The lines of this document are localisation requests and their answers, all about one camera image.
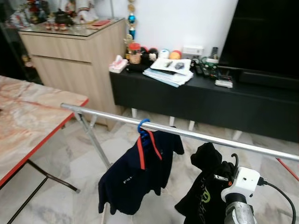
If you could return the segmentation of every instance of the clothes drying rack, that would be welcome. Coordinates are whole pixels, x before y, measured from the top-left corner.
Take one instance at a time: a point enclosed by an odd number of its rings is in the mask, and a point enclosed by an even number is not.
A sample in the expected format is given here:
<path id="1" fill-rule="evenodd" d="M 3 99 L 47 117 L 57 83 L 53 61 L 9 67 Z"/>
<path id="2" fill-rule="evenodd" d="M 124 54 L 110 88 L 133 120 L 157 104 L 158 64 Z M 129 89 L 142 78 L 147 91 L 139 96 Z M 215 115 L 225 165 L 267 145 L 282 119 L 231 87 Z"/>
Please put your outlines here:
<path id="1" fill-rule="evenodd" d="M 88 135 L 92 145 L 96 148 L 97 152 L 99 153 L 99 155 L 100 155 L 101 159 L 103 160 L 107 169 L 109 169 L 111 167 L 111 163 L 109 162 L 108 158 L 106 157 L 105 152 L 103 151 L 100 143 L 98 142 L 97 138 L 95 137 L 95 135 L 93 133 L 93 127 L 95 125 L 97 118 L 102 117 L 102 118 L 112 119 L 112 120 L 116 120 L 116 121 L 120 121 L 120 122 L 124 122 L 124 123 L 128 123 L 128 124 L 133 124 L 133 125 L 139 125 L 141 122 L 140 120 L 137 120 L 137 119 L 128 118 L 128 117 L 115 115 L 115 114 L 110 114 L 110 113 L 106 113 L 106 112 L 100 112 L 100 111 L 96 111 L 93 109 L 84 108 L 81 106 L 75 106 L 75 105 L 62 103 L 61 107 L 73 111 L 75 118 L 82 125 L 84 131 Z M 87 120 L 84 117 L 84 114 L 92 115 L 90 123 L 87 122 Z M 206 141 L 206 142 L 211 142 L 211 143 L 215 143 L 218 145 L 244 149 L 244 150 L 248 150 L 248 151 L 255 152 L 255 153 L 273 156 L 276 158 L 299 161 L 299 155 L 279 152 L 279 151 L 271 150 L 271 149 L 264 148 L 264 147 L 253 146 L 253 145 L 249 145 L 249 144 L 245 144 L 245 143 L 240 143 L 240 142 L 231 141 L 231 140 L 227 140 L 227 139 L 217 138 L 217 137 L 213 137 L 213 136 L 206 135 L 206 134 L 200 134 L 200 133 L 195 133 L 195 132 L 191 132 L 191 131 L 187 131 L 187 130 L 182 130 L 179 128 L 169 127 L 169 126 L 155 124 L 155 123 L 151 123 L 151 122 L 143 123 L 141 126 L 159 130 L 159 131 L 163 131 L 163 132 L 177 134 L 180 136 L 185 136 L 185 137 L 189 137 L 189 138 L 193 138 L 193 139 L 198 139 L 198 140 L 202 140 L 202 141 Z M 104 208 L 101 224 L 105 223 L 105 213 L 106 213 L 106 207 Z"/>

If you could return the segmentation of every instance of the black t-shirt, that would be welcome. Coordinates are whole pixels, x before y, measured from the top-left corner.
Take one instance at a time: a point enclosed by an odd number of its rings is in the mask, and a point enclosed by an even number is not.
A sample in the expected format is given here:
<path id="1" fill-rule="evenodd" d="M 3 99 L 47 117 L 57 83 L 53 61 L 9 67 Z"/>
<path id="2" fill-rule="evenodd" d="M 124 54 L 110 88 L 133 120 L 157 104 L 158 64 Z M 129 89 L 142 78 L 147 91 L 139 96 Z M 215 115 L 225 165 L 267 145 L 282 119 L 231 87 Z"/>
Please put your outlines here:
<path id="1" fill-rule="evenodd" d="M 212 143 L 198 147 L 191 156 L 191 163 L 202 172 L 187 195 L 175 205 L 176 210 L 186 216 L 185 224 L 224 223 L 226 204 L 221 199 L 221 192 L 228 183 L 215 180 L 214 174 L 229 177 L 233 164 L 221 161 L 222 156 Z"/>
<path id="2" fill-rule="evenodd" d="M 156 195 L 165 188 L 171 171 L 173 152 L 183 154 L 180 136 L 166 132 L 148 132 L 150 144 L 143 147 L 139 138 L 99 182 L 99 213 L 104 204 L 110 203 L 110 212 L 116 210 L 133 215 L 141 204 L 143 196 L 150 190 Z"/>

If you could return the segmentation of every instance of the black tv console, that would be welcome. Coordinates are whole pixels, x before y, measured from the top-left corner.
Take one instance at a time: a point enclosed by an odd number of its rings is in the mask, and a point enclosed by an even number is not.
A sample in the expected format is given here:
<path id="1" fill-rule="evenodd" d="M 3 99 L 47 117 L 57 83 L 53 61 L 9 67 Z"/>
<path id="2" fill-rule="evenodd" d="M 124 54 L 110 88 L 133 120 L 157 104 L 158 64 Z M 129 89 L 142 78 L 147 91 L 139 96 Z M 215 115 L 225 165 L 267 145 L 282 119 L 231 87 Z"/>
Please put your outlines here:
<path id="1" fill-rule="evenodd" d="M 194 76 L 178 88 L 142 73 L 110 73 L 117 105 L 299 142 L 299 92 Z"/>

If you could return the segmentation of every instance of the wooden cabinet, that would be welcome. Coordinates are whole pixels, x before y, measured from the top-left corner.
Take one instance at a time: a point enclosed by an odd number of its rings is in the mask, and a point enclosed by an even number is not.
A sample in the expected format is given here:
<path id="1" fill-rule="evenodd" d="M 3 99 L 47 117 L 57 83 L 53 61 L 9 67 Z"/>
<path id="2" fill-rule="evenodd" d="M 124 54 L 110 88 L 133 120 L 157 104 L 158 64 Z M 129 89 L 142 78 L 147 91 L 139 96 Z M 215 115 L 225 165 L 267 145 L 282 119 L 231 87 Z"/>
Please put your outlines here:
<path id="1" fill-rule="evenodd" d="M 19 33 L 45 86 L 88 96 L 88 108 L 121 114 L 114 103 L 108 66 L 116 55 L 125 53 L 125 20 L 81 35 L 43 29 L 39 25 Z M 108 129 L 115 123 L 100 118 L 97 122 Z"/>

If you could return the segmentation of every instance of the marble floor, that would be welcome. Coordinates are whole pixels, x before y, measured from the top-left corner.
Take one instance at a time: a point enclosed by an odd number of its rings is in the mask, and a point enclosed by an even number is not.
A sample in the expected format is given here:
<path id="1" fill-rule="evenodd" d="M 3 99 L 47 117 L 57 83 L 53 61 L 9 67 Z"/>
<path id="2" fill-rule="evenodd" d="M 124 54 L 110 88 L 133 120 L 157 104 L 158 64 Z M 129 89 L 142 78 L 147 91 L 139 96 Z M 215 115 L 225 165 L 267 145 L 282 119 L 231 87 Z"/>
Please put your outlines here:
<path id="1" fill-rule="evenodd" d="M 126 110 L 124 116 L 131 116 Z M 149 118 L 152 122 L 168 125 L 169 117 L 138 111 L 138 119 Z M 187 129 L 189 121 L 175 119 L 175 126 Z M 195 124 L 195 132 L 232 139 L 233 130 Z M 104 126 L 96 125 L 94 132 L 108 159 L 116 161 L 136 141 L 136 126 L 117 123 L 108 132 Z M 243 133 L 240 142 L 264 146 L 299 154 L 296 143 L 276 140 L 254 134 Z M 200 170 L 190 163 L 190 156 L 204 142 L 182 137 L 184 155 L 174 154 L 171 175 L 161 196 L 153 192 L 147 194 L 139 211 L 133 216 L 117 212 L 107 215 L 107 224 L 182 224 L 184 217 L 174 209 L 174 205 L 187 193 Z M 215 145 L 223 159 L 233 161 L 232 153 L 238 153 L 239 164 L 255 169 L 269 182 L 279 186 L 294 202 L 299 223 L 299 183 L 283 168 L 275 158 L 260 154 Z M 99 224 L 98 181 L 105 173 L 105 166 L 97 151 L 92 147 L 80 124 L 70 121 L 66 128 L 53 136 L 31 158 L 51 174 L 62 178 L 81 189 L 79 194 L 69 188 L 48 180 L 25 209 L 15 219 L 14 224 Z M 297 175 L 299 164 L 283 160 Z M 41 182 L 43 176 L 30 165 L 25 167 L 0 191 L 0 223 L 6 223 L 21 203 Z M 292 210 L 288 202 L 269 186 L 257 187 L 249 202 L 255 210 L 259 224 L 290 224 Z"/>

